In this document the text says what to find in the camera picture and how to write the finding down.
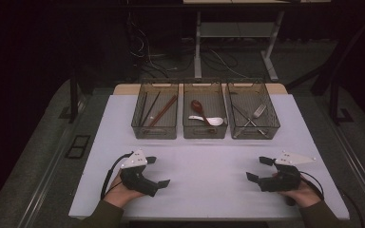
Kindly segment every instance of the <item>utensil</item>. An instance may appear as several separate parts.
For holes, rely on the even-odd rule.
[[[168,108],[170,106],[172,106],[175,102],[177,101],[177,96],[174,95],[169,101],[168,103],[164,106],[164,108],[157,114],[157,116],[155,117],[155,119],[153,119],[153,121],[150,123],[149,126],[154,126],[156,124],[156,122],[162,117],[162,115],[164,115],[164,113],[168,110]]]
[[[253,126],[257,126],[254,122],[253,122],[253,120],[254,119],[256,119],[256,118],[258,118],[261,114],[262,114],[262,112],[265,110],[265,108],[266,108],[266,105],[265,104],[261,104],[260,106],[259,106],[259,108],[257,108],[257,110],[253,113],[253,115],[249,118],[246,118],[247,120],[248,120],[248,122],[244,125],[244,126],[247,126],[248,124],[252,124]],[[237,138],[238,137],[238,135],[239,134],[241,134],[241,132],[242,132],[242,128],[238,131],[238,132],[236,132],[236,134],[233,136],[233,138]],[[265,134],[265,132],[263,132],[263,131],[261,131],[261,130],[259,130],[259,133],[261,133],[262,135],[264,135],[264,136],[266,136],[266,134]]]
[[[140,121],[140,125],[141,125],[141,126],[143,126],[143,125],[144,125],[144,123],[145,123],[145,122],[146,122],[146,120],[147,120],[147,117],[149,117],[149,114],[150,114],[150,112],[152,111],[152,108],[153,108],[153,106],[155,105],[155,103],[156,103],[157,99],[159,98],[159,95],[160,95],[160,92],[158,92],[158,95],[156,96],[155,100],[153,101],[152,105],[150,106],[149,110],[147,111],[146,115],[144,116],[144,120],[143,120],[142,122]],[[147,92],[146,92],[146,96],[144,97],[144,104],[146,103],[146,97],[147,97]]]
[[[202,104],[198,100],[192,100],[191,108],[203,117],[203,121],[206,123],[206,125],[211,125],[203,114]]]
[[[203,121],[203,117],[200,116],[189,116],[188,117],[189,120],[200,120]],[[206,118],[206,120],[214,126],[218,126],[218,125],[222,125],[224,120],[220,117],[212,117],[212,118]]]

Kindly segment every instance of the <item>metal spoon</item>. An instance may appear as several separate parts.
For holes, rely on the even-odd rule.
[[[203,121],[206,123],[206,125],[211,125],[205,115],[203,114],[203,107],[202,107],[202,104],[197,101],[197,100],[192,100],[191,102],[191,108],[194,109],[194,111],[198,112],[198,114],[200,114],[202,117],[203,117]]]
[[[203,117],[200,117],[200,116],[189,116],[188,117],[189,120],[200,120],[200,121],[203,121]],[[206,118],[206,120],[211,124],[211,125],[214,125],[214,126],[217,126],[217,125],[222,125],[224,120],[220,117],[212,117],[212,118]]]

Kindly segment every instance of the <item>cable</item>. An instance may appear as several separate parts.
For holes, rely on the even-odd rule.
[[[306,180],[305,178],[301,178],[302,181],[304,181],[305,183],[307,183],[307,185],[309,185],[315,192],[316,194],[319,196],[319,198],[321,200],[324,200],[324,189],[322,188],[321,183],[312,175],[306,173],[306,172],[302,172],[302,171],[298,171],[301,174],[305,174],[307,176],[309,176],[310,178],[312,178],[314,181],[316,181],[316,183],[319,185],[319,189],[309,180]]]
[[[153,65],[156,65],[156,66],[158,66],[158,67],[160,67],[162,70],[164,70],[164,71],[168,71],[168,69],[166,69],[164,66],[162,66],[162,65],[160,65],[160,64],[157,64],[157,63],[154,63],[154,62],[152,62],[152,66]]]
[[[213,55],[215,55],[217,57],[217,60],[218,61],[214,61],[214,60],[208,58],[207,56],[203,55],[203,57],[205,59],[208,59],[209,61],[211,61],[214,64],[217,64],[217,65],[220,65],[220,66],[224,66],[224,67],[226,67],[226,66],[228,66],[228,67],[237,67],[239,65],[239,61],[233,55],[231,55],[231,54],[228,54],[228,53],[225,53],[224,52],[225,55],[229,56],[234,61],[234,64],[233,65],[228,65],[225,61],[221,61],[221,63],[220,63],[220,59],[221,59],[220,55],[215,54],[216,52],[212,48],[207,47],[205,50],[213,51]]]
[[[119,183],[115,184],[114,186],[110,187],[108,189],[108,191],[106,191],[106,195],[109,193],[109,191],[111,191],[112,189],[114,189],[115,187],[117,187],[118,185],[120,185],[121,183],[123,183],[122,181],[120,181]]]
[[[145,70],[143,68],[141,68],[141,71],[147,73],[148,75],[152,76],[152,78],[157,78],[154,74],[152,74],[149,70]]]
[[[216,71],[219,71],[219,72],[225,72],[225,71],[228,71],[229,69],[226,67],[225,64],[221,63],[221,61],[214,61],[212,59],[210,59],[209,57],[207,57],[206,55],[204,55],[204,52],[202,51],[202,54],[201,54],[201,59],[203,61],[204,64],[206,64],[209,68],[211,69],[214,69]],[[215,68],[214,66],[211,66],[209,62],[212,62],[218,66],[223,66],[223,68]]]
[[[345,196],[349,202],[354,206],[354,208],[356,209],[356,213],[357,213],[357,216],[359,217],[359,221],[360,221],[360,227],[361,228],[364,228],[364,219],[363,217],[361,216],[361,212],[360,212],[360,209],[357,207],[355,201],[342,189],[340,188],[339,186],[336,185],[336,188],[337,190],[339,190],[339,192]]]
[[[129,154],[124,154],[122,155],[117,161],[114,162],[114,164],[111,166],[111,168],[108,170],[107,172],[107,175],[106,175],[106,179],[105,179],[105,182],[103,183],[103,187],[102,187],[102,193],[100,195],[100,199],[102,200],[105,195],[106,195],[106,187],[108,186],[108,183],[109,183],[109,179],[111,178],[112,176],[112,173],[114,172],[114,168],[115,166],[118,164],[118,162],[120,162],[120,160],[122,159],[126,159],[126,158],[129,158],[131,155],[133,154],[133,151]]]
[[[167,73],[166,73],[165,71],[159,70],[159,69],[158,69],[157,67],[155,67],[155,66],[152,66],[152,65],[145,65],[145,66],[143,66],[143,67],[149,67],[149,68],[155,69],[156,71],[161,72],[161,73],[162,73],[162,75],[163,75],[165,78],[168,78],[168,75],[167,75]]]
[[[152,58],[151,58],[151,55],[150,55],[150,44],[149,44],[149,40],[147,39],[147,36],[146,36],[146,34],[144,34],[144,32],[140,29],[140,28],[138,28],[132,21],[130,21],[130,23],[131,23],[131,25],[137,30],[137,31],[139,31],[141,34],[142,34],[142,36],[144,37],[144,39],[146,40],[146,43],[147,43],[147,59],[148,59],[148,61],[149,61],[149,63],[153,66],[153,68],[155,68],[155,69],[157,69],[157,70],[159,70],[161,73],[163,73],[163,75],[164,75],[164,77],[166,77],[166,78],[169,78],[168,77],[168,73],[167,73],[167,70],[165,70],[164,69],[164,67],[162,67],[162,66],[160,66],[160,65],[157,65],[157,66],[160,66],[160,67],[162,67],[163,68],[163,70],[161,70],[160,68],[158,68],[158,67],[156,67],[155,66],[155,64],[153,63],[153,61],[152,61]]]
[[[237,75],[239,75],[241,77],[249,78],[248,76],[245,76],[245,75],[240,74],[237,71],[233,70],[228,64],[226,64],[224,62],[224,60],[220,57],[220,55],[218,53],[216,53],[216,51],[214,51],[213,49],[210,49],[210,51],[212,51],[221,60],[221,62],[227,67],[227,69],[229,69],[230,71],[232,71],[233,73],[235,73],[235,74],[237,74]]]
[[[173,70],[169,70],[169,71],[171,71],[171,72],[183,72],[183,71],[189,69],[189,67],[192,65],[192,62],[194,62],[194,57],[189,58],[188,65],[186,67],[181,68],[181,69],[173,69]]]
[[[135,52],[132,52],[132,50],[131,50],[132,49],[132,45],[129,46],[129,52],[132,55],[134,55],[134,56],[136,56],[138,58],[144,58],[144,53],[142,53],[142,51],[144,49],[144,40],[142,40],[141,37],[139,37],[139,36],[136,36],[135,38],[137,38],[137,39],[139,39],[141,41],[141,47],[137,50],[137,52],[139,54],[136,54]]]

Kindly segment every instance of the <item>black cable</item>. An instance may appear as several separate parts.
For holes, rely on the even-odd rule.
[[[189,58],[188,65],[186,67],[184,67],[182,69],[172,69],[172,70],[169,70],[169,71],[171,71],[171,72],[183,72],[183,71],[186,71],[192,65],[192,62],[194,62],[194,57]]]
[[[137,28],[132,22],[127,22],[130,23],[130,27],[131,27],[131,40],[130,40],[130,45],[129,45],[129,51],[132,55],[138,57],[138,58],[144,58],[146,56],[147,53],[147,40],[146,37],[144,35],[144,33],[142,33],[139,28]],[[133,44],[132,42],[137,42],[139,41],[139,44],[135,47],[135,44]]]
[[[111,191],[112,189],[114,189],[115,187],[117,187],[118,185],[120,185],[121,183],[123,183],[122,181],[120,181],[119,183],[115,184],[114,186],[110,187],[108,189],[108,191],[106,191],[106,195],[109,193],[109,191]]]
[[[212,52],[212,49],[211,48],[205,48],[204,50],[206,50],[206,51],[210,51],[210,52]],[[237,67],[238,65],[239,65],[239,61],[234,57],[234,56],[232,56],[232,55],[230,55],[230,54],[227,54],[227,53],[225,53],[224,52],[224,54],[225,55],[228,55],[231,59],[233,59],[233,61],[234,61],[234,64],[233,65],[228,65],[227,63],[226,63],[226,61],[224,60],[224,59],[222,59],[222,61],[221,61],[221,57],[219,56],[217,56],[215,53],[213,53],[212,52],[212,56],[216,56],[217,57],[217,60],[212,60],[211,58],[209,58],[209,57],[207,57],[206,55],[201,55],[201,57],[203,58],[203,59],[207,59],[208,61],[210,61],[210,62],[212,62],[212,63],[214,63],[214,64],[216,64],[216,65],[219,65],[219,66],[223,66],[223,67],[230,67],[230,68],[233,68],[233,67]]]
[[[143,72],[147,73],[148,75],[152,76],[152,78],[157,78],[154,74],[150,73],[150,71],[148,71],[148,70],[145,70],[145,69],[141,68],[141,71],[143,71]]]
[[[217,54],[216,53],[216,51],[215,50],[213,50],[212,48],[207,48],[207,49],[209,49],[209,51],[211,51],[212,52],[212,55],[213,56],[216,56],[216,59],[218,60],[217,62],[214,62],[214,63],[217,63],[217,64],[219,64],[219,65],[223,65],[223,66],[226,66],[226,67],[231,67],[231,68],[233,68],[233,67],[237,67],[238,65],[239,65],[239,61],[237,60],[237,58],[236,57],[234,57],[232,54],[229,54],[229,53],[227,53],[226,51],[224,51],[223,50],[223,48],[221,48],[221,47],[219,47],[218,49],[217,49],[217,52],[222,52],[224,55],[227,55],[228,57],[230,57],[233,61],[234,61],[234,64],[233,65],[228,65],[227,64],[227,61],[225,61],[224,59],[222,59],[221,58],[221,56],[219,55],[219,54]]]
[[[157,69],[158,69],[159,71],[162,71],[162,70],[163,70],[163,72],[164,72],[164,76],[165,76],[166,78],[168,78],[167,69],[166,69],[164,66],[162,66],[162,65],[160,65],[160,64],[156,64],[156,63],[154,63],[153,61],[150,61],[150,63],[151,63],[152,65],[156,65],[156,66],[160,67],[160,68],[157,68]]]
[[[144,65],[143,67],[149,67],[149,68],[152,68],[152,69],[155,69],[156,71],[159,71],[162,73],[162,75],[165,77],[165,78],[168,78],[168,75],[163,72],[162,70],[158,69],[158,68],[155,68],[154,66],[151,66],[151,65]]]
[[[316,183],[319,185],[319,189],[311,181],[306,180],[305,178],[301,178],[302,181],[304,181],[307,185],[309,185],[316,192],[316,194],[319,196],[319,198],[321,200],[324,200],[324,189],[322,188],[321,183],[315,177],[313,177],[312,175],[310,175],[306,172],[299,171],[299,173],[305,174],[305,175],[309,176],[310,178],[312,178],[314,181],[316,181]]]
[[[100,200],[102,200],[106,195],[106,187],[108,186],[109,179],[111,178],[112,173],[114,172],[115,166],[118,164],[118,162],[120,162],[120,160],[129,158],[132,154],[133,154],[133,151],[129,154],[122,155],[117,161],[114,162],[114,164],[111,166],[111,169],[108,170],[105,182],[103,183],[102,194],[100,195]]]
[[[218,68],[214,68],[213,66],[211,66],[207,61],[208,61],[208,57],[206,55],[201,55],[201,60],[204,64],[206,64],[209,68],[219,71],[219,72],[225,72],[228,71],[228,68],[223,68],[223,69],[218,69]]]
[[[195,54],[195,49],[194,48],[186,48],[186,49],[182,49],[179,50],[179,57],[180,56],[184,56],[184,55],[193,55]],[[157,61],[161,61],[161,60],[169,60],[170,57],[169,56],[175,56],[176,54],[169,54],[169,53],[158,53],[158,54],[152,54],[150,55],[152,57],[152,59],[156,59]]]
[[[246,75],[243,75],[243,74],[241,74],[241,73],[239,73],[239,72],[237,72],[237,71],[235,71],[234,69],[232,69],[231,67],[232,66],[229,66],[228,64],[226,64],[225,63],[225,61],[221,58],[221,56],[216,52],[216,51],[214,51],[214,50],[212,50],[212,49],[210,49],[210,51],[212,51],[212,53],[216,56],[216,57],[218,57],[219,58],[219,60],[222,62],[222,64],[228,69],[228,70],[230,70],[231,72],[233,72],[233,73],[235,73],[235,74],[237,74],[237,75],[240,75],[241,77],[244,77],[244,78],[250,78],[249,76],[246,76]]]
[[[339,190],[339,192],[345,196],[349,202],[354,206],[354,208],[356,209],[356,213],[357,213],[357,216],[359,217],[359,221],[360,221],[360,227],[361,228],[364,228],[364,220],[363,220],[363,217],[361,216],[361,212],[360,212],[360,209],[358,208],[358,206],[356,205],[355,201],[342,189],[340,188],[339,186],[336,186],[337,190]]]

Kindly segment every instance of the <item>wooden spoon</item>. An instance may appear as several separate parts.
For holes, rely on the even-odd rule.
[[[191,108],[194,109],[194,111],[198,112],[198,114],[200,114],[202,117],[203,117],[203,121],[206,123],[206,125],[211,125],[205,115],[203,114],[203,107],[202,107],[202,104],[197,101],[197,100],[192,100],[191,102]]]

